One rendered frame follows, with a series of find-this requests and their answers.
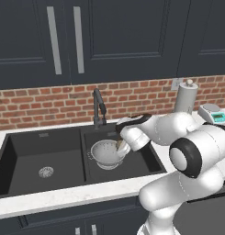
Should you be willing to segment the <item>grey dishwasher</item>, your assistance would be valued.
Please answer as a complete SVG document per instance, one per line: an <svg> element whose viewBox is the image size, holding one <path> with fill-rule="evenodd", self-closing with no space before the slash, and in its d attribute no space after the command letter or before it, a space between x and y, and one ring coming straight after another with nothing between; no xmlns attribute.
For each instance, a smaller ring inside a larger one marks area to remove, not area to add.
<svg viewBox="0 0 225 235"><path fill-rule="evenodd" d="M225 196L184 203L174 226L181 235L225 235Z"/></svg>

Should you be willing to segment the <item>white wall outlet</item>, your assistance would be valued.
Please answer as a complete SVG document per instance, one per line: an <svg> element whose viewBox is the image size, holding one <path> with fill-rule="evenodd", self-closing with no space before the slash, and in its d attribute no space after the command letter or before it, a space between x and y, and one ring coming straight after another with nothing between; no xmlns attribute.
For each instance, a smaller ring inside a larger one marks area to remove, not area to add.
<svg viewBox="0 0 225 235"><path fill-rule="evenodd" d="M175 91L178 89L180 83L183 82L183 78L174 78L171 84L171 90Z"/></svg>

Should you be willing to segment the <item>white paper towel roll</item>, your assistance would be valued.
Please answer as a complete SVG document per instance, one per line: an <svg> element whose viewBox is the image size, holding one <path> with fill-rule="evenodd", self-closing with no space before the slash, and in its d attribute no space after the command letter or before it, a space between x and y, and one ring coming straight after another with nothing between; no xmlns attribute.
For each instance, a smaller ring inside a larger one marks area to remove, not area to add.
<svg viewBox="0 0 225 235"><path fill-rule="evenodd" d="M174 112L186 112L192 114L197 97L198 85L192 79L180 83L177 98L174 105Z"/></svg>

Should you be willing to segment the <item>dark cupboard door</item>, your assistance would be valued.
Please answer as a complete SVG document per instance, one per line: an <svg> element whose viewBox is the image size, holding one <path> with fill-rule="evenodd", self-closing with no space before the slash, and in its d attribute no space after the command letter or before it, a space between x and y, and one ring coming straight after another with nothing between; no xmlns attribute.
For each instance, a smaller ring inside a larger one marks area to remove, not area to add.
<svg viewBox="0 0 225 235"><path fill-rule="evenodd" d="M64 0L73 84L177 76L190 0ZM78 73L73 7L81 7Z"/></svg>
<svg viewBox="0 0 225 235"><path fill-rule="evenodd" d="M97 235L137 235L147 217L136 196L95 203L93 215L85 221L85 234L93 235L91 225L96 224Z"/></svg>
<svg viewBox="0 0 225 235"><path fill-rule="evenodd" d="M75 228L85 235L83 221L71 217L32 214L0 219L0 235L75 235Z"/></svg>
<svg viewBox="0 0 225 235"><path fill-rule="evenodd" d="M47 7L54 7L62 74L56 75ZM62 0L0 0L0 90L70 82Z"/></svg>
<svg viewBox="0 0 225 235"><path fill-rule="evenodd" d="M190 0L178 76L225 74L225 0Z"/></svg>

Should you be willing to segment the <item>white kitchen scale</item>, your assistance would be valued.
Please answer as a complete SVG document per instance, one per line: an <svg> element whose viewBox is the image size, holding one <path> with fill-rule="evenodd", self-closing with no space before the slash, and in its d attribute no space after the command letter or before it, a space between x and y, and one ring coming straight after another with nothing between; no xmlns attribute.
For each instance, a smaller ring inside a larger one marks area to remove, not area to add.
<svg viewBox="0 0 225 235"><path fill-rule="evenodd" d="M198 108L197 113L211 124L225 125L225 113L215 104L203 104Z"/></svg>

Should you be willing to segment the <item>dark upper cupboard door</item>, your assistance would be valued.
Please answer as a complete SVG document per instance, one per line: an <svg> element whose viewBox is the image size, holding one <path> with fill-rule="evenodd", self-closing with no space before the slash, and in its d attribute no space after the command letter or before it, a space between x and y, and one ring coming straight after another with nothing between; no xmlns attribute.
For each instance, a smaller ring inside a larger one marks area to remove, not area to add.
<svg viewBox="0 0 225 235"><path fill-rule="evenodd" d="M56 75L47 7L54 7L62 74ZM0 0L0 90L70 82L62 0Z"/></svg>
<svg viewBox="0 0 225 235"><path fill-rule="evenodd" d="M190 0L178 76L225 74L225 0Z"/></svg>
<svg viewBox="0 0 225 235"><path fill-rule="evenodd" d="M177 76L190 0L64 0L73 84ZM73 7L81 7L78 73Z"/></svg>

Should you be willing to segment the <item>white metal colander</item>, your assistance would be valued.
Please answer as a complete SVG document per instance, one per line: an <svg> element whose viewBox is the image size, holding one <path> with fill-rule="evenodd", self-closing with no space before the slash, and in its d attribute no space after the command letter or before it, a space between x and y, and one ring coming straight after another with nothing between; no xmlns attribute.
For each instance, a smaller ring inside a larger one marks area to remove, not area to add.
<svg viewBox="0 0 225 235"><path fill-rule="evenodd" d="M100 140L91 148L91 156L97 165L104 170L113 170L122 164L127 155L118 155L116 140Z"/></svg>

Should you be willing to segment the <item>dark lower cupboard door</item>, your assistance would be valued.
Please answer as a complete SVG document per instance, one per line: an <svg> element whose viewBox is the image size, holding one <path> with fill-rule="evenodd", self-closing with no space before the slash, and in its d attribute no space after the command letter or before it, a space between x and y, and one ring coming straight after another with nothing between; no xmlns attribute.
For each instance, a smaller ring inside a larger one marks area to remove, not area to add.
<svg viewBox="0 0 225 235"><path fill-rule="evenodd" d="M71 217L32 214L0 219L0 235L75 235L75 228L85 235L83 221Z"/></svg>
<svg viewBox="0 0 225 235"><path fill-rule="evenodd" d="M147 217L136 196L95 203L93 215L85 221L85 234L93 235L91 225L96 224L97 235L137 235Z"/></svg>

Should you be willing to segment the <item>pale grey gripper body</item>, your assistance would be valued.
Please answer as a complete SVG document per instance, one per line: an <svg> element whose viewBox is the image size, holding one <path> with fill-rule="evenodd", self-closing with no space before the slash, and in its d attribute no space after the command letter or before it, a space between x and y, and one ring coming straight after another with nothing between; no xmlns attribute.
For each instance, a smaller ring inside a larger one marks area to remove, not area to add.
<svg viewBox="0 0 225 235"><path fill-rule="evenodd" d="M123 140L119 148L117 148L118 155L126 155L129 153L129 151L130 151L129 144Z"/></svg>

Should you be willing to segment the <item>silver sink drain strainer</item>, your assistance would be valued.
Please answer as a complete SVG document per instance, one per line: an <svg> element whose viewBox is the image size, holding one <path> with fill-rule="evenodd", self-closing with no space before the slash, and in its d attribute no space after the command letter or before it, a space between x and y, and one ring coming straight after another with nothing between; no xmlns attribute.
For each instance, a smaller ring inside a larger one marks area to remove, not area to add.
<svg viewBox="0 0 225 235"><path fill-rule="evenodd" d="M39 176L41 178L51 177L54 173L54 169L50 166L45 166L39 170Z"/></svg>

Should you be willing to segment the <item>black double sink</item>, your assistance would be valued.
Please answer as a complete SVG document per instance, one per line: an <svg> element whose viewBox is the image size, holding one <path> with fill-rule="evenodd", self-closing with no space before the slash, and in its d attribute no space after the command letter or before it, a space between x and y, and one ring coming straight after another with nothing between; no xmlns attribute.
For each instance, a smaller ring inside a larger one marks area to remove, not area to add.
<svg viewBox="0 0 225 235"><path fill-rule="evenodd" d="M131 151L113 170L100 168L90 156L100 140L117 140L113 123L45 129L6 135L0 150L0 198L91 185L164 173L153 146ZM54 169L41 178L39 170Z"/></svg>

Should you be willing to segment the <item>black sink faucet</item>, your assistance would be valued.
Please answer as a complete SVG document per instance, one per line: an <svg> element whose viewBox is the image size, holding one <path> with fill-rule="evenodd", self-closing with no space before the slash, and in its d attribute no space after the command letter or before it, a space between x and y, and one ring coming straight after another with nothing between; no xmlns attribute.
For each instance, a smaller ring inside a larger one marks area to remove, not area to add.
<svg viewBox="0 0 225 235"><path fill-rule="evenodd" d="M95 129L99 129L100 126L106 125L106 113L107 108L104 104L102 95L98 88L94 89L94 126Z"/></svg>

